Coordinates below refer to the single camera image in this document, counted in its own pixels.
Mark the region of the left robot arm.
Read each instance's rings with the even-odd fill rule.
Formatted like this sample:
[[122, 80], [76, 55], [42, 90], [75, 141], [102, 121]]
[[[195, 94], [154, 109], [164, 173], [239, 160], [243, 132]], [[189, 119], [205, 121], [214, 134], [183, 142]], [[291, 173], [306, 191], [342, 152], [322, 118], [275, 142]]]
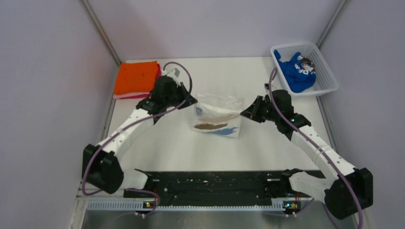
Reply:
[[98, 144], [84, 148], [82, 192], [89, 194], [85, 191], [89, 183], [109, 194], [134, 188], [141, 197], [150, 196], [153, 184], [148, 181], [148, 175], [138, 169], [124, 170], [120, 161], [135, 140], [161, 117], [197, 102], [183, 83], [167, 75], [159, 77], [149, 96], [139, 101], [120, 127]]

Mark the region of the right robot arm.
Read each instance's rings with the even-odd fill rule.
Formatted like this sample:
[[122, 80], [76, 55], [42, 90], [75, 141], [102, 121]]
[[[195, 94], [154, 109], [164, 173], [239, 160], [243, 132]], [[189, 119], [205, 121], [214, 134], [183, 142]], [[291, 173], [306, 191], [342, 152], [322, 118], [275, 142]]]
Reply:
[[342, 158], [316, 132], [311, 122], [296, 113], [291, 96], [275, 90], [258, 96], [240, 115], [252, 121], [273, 122], [277, 130], [300, 148], [322, 172], [323, 178], [301, 169], [286, 169], [275, 196], [294, 196], [297, 192], [322, 202], [337, 219], [345, 219], [373, 205], [373, 175], [367, 168], [357, 168]]

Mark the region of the white t-shirt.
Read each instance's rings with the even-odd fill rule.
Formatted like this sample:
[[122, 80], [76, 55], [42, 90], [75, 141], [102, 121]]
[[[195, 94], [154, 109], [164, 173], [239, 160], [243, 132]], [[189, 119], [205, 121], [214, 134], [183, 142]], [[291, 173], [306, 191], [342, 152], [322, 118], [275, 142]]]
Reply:
[[244, 98], [233, 95], [198, 93], [190, 121], [195, 132], [238, 138]]

